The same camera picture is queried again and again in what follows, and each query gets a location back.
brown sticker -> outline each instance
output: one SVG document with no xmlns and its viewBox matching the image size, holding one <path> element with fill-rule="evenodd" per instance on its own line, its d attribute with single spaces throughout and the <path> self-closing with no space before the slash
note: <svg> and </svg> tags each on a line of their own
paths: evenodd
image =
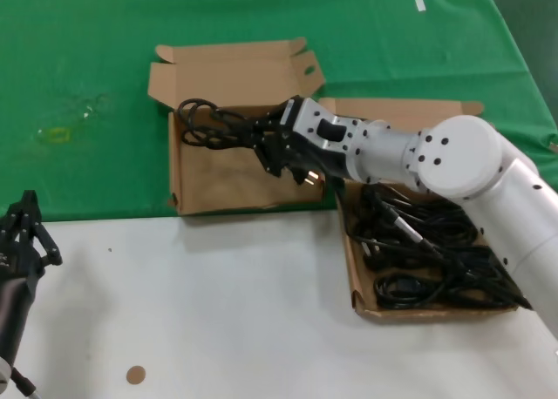
<svg viewBox="0 0 558 399">
<path fill-rule="evenodd" d="M 130 384 L 140 384 L 146 378 L 146 370 L 141 366 L 133 366 L 126 374 L 126 380 Z"/>
</svg>

cardboard box flap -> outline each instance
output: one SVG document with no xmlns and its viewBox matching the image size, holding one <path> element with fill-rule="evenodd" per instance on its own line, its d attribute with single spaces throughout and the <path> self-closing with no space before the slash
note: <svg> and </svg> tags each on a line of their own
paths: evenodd
<svg viewBox="0 0 558 399">
<path fill-rule="evenodd" d="M 319 103 L 340 116 L 388 121 L 402 132 L 434 127 L 442 120 L 460 114 L 478 116 L 484 110 L 479 101 L 409 98 L 322 98 Z"/>
<path fill-rule="evenodd" d="M 306 48 L 306 39 L 276 40 L 243 44 L 207 44 L 200 46 L 167 46 L 160 44 L 155 52 L 171 64 L 186 64 L 195 61 L 235 61 L 237 59 L 270 59 L 291 57 Z"/>
<path fill-rule="evenodd" d="M 304 39 L 297 39 L 173 49 L 158 46 L 162 57 L 181 62 L 151 64 L 148 94 L 172 109 L 188 98 L 233 106 L 278 105 L 295 95 L 311 96 L 325 79 L 314 52 L 303 50 L 305 44 Z M 230 54 L 225 52 L 229 46 Z M 212 51 L 206 54 L 201 48 Z"/>
</svg>

cardboard box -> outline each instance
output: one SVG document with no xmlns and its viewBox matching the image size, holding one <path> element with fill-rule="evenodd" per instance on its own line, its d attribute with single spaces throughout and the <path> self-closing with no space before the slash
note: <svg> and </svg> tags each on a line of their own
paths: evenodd
<svg viewBox="0 0 558 399">
<path fill-rule="evenodd" d="M 263 114 L 295 95 L 311 96 L 324 83 L 306 40 L 156 48 L 148 94 L 171 109 L 204 98 L 244 115 Z M 268 208 L 319 202 L 321 185 L 297 185 L 289 172 L 277 179 L 254 152 L 211 151 L 185 145 L 181 122 L 169 113 L 170 187 L 179 214 Z"/>
<path fill-rule="evenodd" d="M 435 100 L 409 100 L 388 98 L 323 98 L 320 104 L 328 110 L 341 116 L 356 118 L 382 119 L 391 123 L 391 127 L 406 132 L 417 132 L 425 127 L 433 127 L 440 121 L 459 114 L 480 115 L 483 105 L 479 102 L 435 101 Z M 357 202 L 362 185 L 346 181 L 345 200 L 347 206 Z M 438 197 L 414 193 L 405 186 L 390 184 L 398 191 L 416 200 L 427 200 Z M 363 262 L 363 248 L 344 232 L 344 218 L 338 204 L 339 217 L 343 229 L 343 244 L 347 262 L 347 272 L 350 284 L 350 300 L 355 311 L 361 316 L 381 319 L 447 319 L 464 318 L 472 316 L 487 316 L 501 314 L 514 310 L 514 308 L 485 310 L 448 308 L 439 306 L 428 309 L 390 310 L 382 309 L 376 303 L 373 284 L 381 274 L 393 272 L 393 269 L 375 273 L 369 270 Z M 347 210 L 349 220 L 354 219 L 351 209 Z M 406 273 L 418 273 L 423 277 L 439 277 L 438 270 L 421 269 L 416 271 L 405 270 Z"/>
</svg>

black cable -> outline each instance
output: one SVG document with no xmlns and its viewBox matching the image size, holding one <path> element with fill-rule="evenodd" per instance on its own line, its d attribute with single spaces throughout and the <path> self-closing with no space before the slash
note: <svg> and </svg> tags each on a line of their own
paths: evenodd
<svg viewBox="0 0 558 399">
<path fill-rule="evenodd" d="M 430 308 L 441 303 L 454 308 L 509 308 L 515 305 L 531 308 L 496 263 L 490 248 L 471 245 L 476 239 L 476 229 L 460 207 L 447 200 L 414 202 L 388 186 L 364 186 L 354 209 L 357 222 L 352 226 L 342 187 L 337 185 L 334 190 L 341 204 L 345 232 L 370 251 L 370 256 L 364 257 L 367 267 L 375 272 L 388 267 L 429 268 L 439 272 L 437 279 L 401 271 L 381 275 L 374 282 L 380 307 Z M 434 245 L 436 254 L 419 249 L 397 228 L 386 225 L 379 208 L 381 203 L 398 213 L 406 213 L 405 220 L 422 233 L 431 235 L 438 242 Z M 448 223 L 451 224 L 449 229 L 445 226 Z M 443 246 L 440 242 L 451 242 L 452 245 Z"/>
<path fill-rule="evenodd" d="M 16 385 L 17 390 L 19 390 L 23 396 L 35 399 L 39 398 L 35 385 L 31 382 L 31 380 L 19 373 L 15 367 L 11 369 L 10 378 Z"/>
<path fill-rule="evenodd" d="M 209 118 L 201 122 L 198 110 L 207 107 Z M 178 119 L 185 126 L 182 142 L 191 146 L 203 146 L 208 149 L 221 150 L 238 147 L 252 147 L 254 123 L 256 118 L 248 119 L 240 113 L 222 110 L 214 103 L 202 98 L 190 98 L 183 101 L 176 110 Z"/>
</svg>

cable bundle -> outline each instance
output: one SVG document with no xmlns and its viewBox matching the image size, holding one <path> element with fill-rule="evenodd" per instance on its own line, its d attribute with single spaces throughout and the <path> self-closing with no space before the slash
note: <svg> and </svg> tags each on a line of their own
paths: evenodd
<svg viewBox="0 0 558 399">
<path fill-rule="evenodd" d="M 350 225 L 343 203 L 342 208 L 345 231 L 363 244 L 364 263 L 379 273 L 374 292 L 380 307 L 531 308 L 490 248 L 473 245 L 477 230 L 452 202 L 414 201 L 391 187 L 373 185 L 363 186 L 354 224 Z M 421 249 L 388 223 L 386 208 L 426 237 L 434 249 Z M 392 267 L 398 271 L 387 272 Z M 418 270 L 427 268 L 430 275 L 421 276 Z M 432 270 L 437 275 L 432 277 Z"/>
</svg>

